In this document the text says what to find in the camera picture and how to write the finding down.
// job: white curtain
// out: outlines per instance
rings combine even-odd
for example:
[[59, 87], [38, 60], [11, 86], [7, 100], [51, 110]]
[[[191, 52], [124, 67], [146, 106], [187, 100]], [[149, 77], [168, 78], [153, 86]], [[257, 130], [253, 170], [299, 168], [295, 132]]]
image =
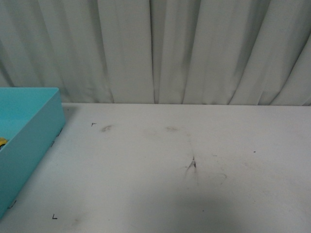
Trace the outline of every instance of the white curtain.
[[0, 86], [64, 102], [311, 104], [310, 0], [0, 0]]

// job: scuff mark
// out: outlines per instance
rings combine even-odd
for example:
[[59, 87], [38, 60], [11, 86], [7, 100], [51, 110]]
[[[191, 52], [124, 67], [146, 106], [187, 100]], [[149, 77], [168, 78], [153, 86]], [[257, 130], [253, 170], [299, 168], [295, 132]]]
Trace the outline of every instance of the scuff mark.
[[112, 128], [112, 125], [108, 125], [106, 127], [103, 127], [102, 132], [109, 131], [109, 130], [111, 130], [111, 128]]
[[178, 131], [179, 129], [177, 127], [174, 127], [174, 126], [168, 126], [166, 127], [166, 131], [167, 132], [176, 132]]

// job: black mark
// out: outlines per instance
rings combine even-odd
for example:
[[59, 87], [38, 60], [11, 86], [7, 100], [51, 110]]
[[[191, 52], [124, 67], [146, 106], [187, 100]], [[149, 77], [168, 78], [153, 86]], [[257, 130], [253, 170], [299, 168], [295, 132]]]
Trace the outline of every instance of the black mark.
[[63, 128], [60, 130], [60, 132], [58, 133], [58, 135], [56, 137], [58, 137], [62, 131], [63, 131]]
[[187, 168], [186, 172], [189, 170], [190, 167], [194, 166], [196, 168], [196, 162], [195, 162], [195, 159], [193, 157], [192, 161], [191, 161], [191, 164], [189, 165], [189, 167]]
[[8, 207], [8, 209], [11, 209], [15, 205], [15, 203], [16, 203], [16, 200], [14, 201], [14, 203], [10, 207]]
[[108, 125], [106, 127], [103, 127], [102, 132], [106, 132], [106, 131], [111, 130], [111, 127], [112, 127], [112, 125]]

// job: table surface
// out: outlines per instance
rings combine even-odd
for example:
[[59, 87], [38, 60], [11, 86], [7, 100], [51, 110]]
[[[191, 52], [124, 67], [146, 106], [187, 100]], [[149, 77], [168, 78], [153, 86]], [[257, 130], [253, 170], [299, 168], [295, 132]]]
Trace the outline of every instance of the table surface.
[[63, 108], [0, 232], [310, 232], [310, 107]]

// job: teal box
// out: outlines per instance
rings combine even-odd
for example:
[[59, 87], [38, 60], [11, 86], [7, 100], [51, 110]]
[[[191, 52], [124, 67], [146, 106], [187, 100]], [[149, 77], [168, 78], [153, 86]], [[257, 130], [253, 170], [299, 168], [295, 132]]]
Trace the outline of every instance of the teal box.
[[0, 88], [0, 218], [64, 124], [58, 88]]

